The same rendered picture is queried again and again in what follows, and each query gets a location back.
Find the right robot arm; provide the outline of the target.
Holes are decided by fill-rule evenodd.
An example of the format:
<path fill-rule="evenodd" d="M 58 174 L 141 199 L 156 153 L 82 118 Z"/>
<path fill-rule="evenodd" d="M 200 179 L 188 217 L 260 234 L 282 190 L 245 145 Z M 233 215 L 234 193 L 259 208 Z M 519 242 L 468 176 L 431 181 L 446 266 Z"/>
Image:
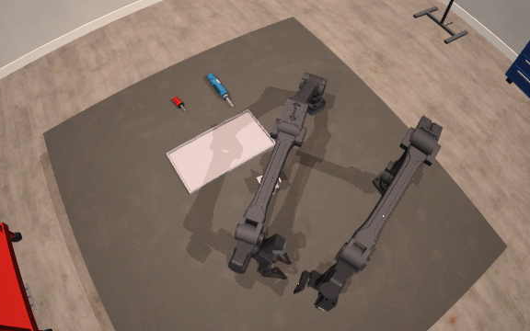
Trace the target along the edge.
<path fill-rule="evenodd" d="M 253 257 L 264 265 L 271 262 L 273 254 L 284 254 L 287 251 L 288 246 L 285 239 L 279 234 L 267 239 L 264 238 L 265 233 L 262 231 L 266 221 L 266 212 L 288 154 L 294 146 L 301 147 L 301 142 L 304 140 L 303 136 L 307 128 L 303 127 L 303 123 L 307 109 L 315 111 L 326 105 L 326 100 L 322 96 L 323 86 L 327 80 L 310 73 L 304 73 L 299 85 L 302 90 L 299 90 L 294 97 L 286 98 L 281 119 L 276 119 L 272 126 L 270 137 L 276 139 L 276 143 L 271 158 L 255 197 L 235 231 L 235 239 L 238 242 L 228 267 L 236 273 L 244 274 L 246 272 L 251 255 L 257 248 L 259 251 Z M 312 90 L 314 92 L 313 97 Z M 312 97 L 311 100 L 310 97 Z"/>

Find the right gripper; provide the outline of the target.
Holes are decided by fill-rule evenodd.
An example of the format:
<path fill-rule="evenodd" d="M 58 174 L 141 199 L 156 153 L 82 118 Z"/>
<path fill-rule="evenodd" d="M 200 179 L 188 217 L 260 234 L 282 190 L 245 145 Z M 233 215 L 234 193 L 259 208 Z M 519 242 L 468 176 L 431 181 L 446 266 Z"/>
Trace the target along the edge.
<path fill-rule="evenodd" d="M 257 248 L 257 250 L 251 255 L 251 257 L 253 257 L 258 251 L 259 251 L 259 248 Z M 282 279 L 282 280 L 288 279 L 278 267 L 271 268 L 272 263 L 277 263 L 278 259 L 279 259 L 279 261 L 281 261 L 281 262 L 283 262 L 285 264 L 288 264 L 288 265 L 292 264 L 291 260 L 287 256 L 287 253 L 284 253 L 282 255 L 284 256 L 284 258 L 287 261 L 284 260 L 283 258 L 281 258 L 280 254 L 273 254 L 270 263 L 267 263 L 267 264 L 264 265 L 261 262 L 259 262 L 259 266 L 258 266 L 257 272 L 261 273 L 261 276 L 263 276 L 263 277 L 278 278 L 278 279 Z M 275 274 L 271 274 L 271 273 L 275 273 Z M 278 275 L 276 275 L 276 274 L 278 274 Z"/>

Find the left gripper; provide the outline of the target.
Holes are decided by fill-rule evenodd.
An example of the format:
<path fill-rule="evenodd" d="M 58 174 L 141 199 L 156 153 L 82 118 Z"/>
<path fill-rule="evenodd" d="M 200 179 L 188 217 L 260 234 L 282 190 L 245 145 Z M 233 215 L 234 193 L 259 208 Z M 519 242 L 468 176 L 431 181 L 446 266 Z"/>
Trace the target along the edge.
<path fill-rule="evenodd" d="M 310 275 L 310 276 L 309 276 Z M 307 280 L 310 278 L 309 282 L 307 283 L 307 287 L 311 287 L 314 289 L 316 280 L 321 276 L 322 274 L 318 273 L 315 270 L 312 270 L 311 272 L 308 272 L 304 270 L 302 272 L 301 278 L 299 280 L 299 283 L 297 284 L 294 294 L 298 293 L 299 291 L 303 291 L 305 289 L 305 284 L 307 283 Z M 298 289 L 297 289 L 298 288 Z"/>

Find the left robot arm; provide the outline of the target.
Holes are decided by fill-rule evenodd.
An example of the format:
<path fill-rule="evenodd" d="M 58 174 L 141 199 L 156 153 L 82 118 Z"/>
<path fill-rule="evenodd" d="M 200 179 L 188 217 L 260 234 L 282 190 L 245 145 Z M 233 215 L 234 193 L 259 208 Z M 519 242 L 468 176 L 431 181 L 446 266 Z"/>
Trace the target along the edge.
<path fill-rule="evenodd" d="M 325 272 L 316 280 L 314 289 L 320 291 L 320 293 L 314 305 L 317 309 L 319 308 L 318 310 L 330 311 L 336 306 L 337 297 L 346 279 L 353 272 L 357 274 L 359 271 L 363 271 L 369 263 L 370 258 L 368 256 L 381 228 L 397 205 L 419 166 L 422 163 L 428 166 L 433 163 L 441 149 L 438 140 L 443 127 L 431 122 L 430 119 L 423 115 L 420 125 L 419 123 L 417 125 L 418 129 L 410 127 L 408 134 L 406 134 L 399 146 L 405 150 L 400 157 L 401 160 L 397 160 L 395 163 L 390 161 L 385 169 L 386 171 L 373 180 L 374 186 L 382 194 L 382 197 L 375 205 L 369 218 L 356 230 L 350 241 L 343 245 L 338 255 L 334 258 L 337 263 L 328 270 L 329 274 L 327 275 L 327 272 Z M 422 132 L 423 130 L 425 132 Z M 355 241 L 366 246 L 366 250 L 356 245 Z M 335 270 L 337 271 L 335 272 Z"/>

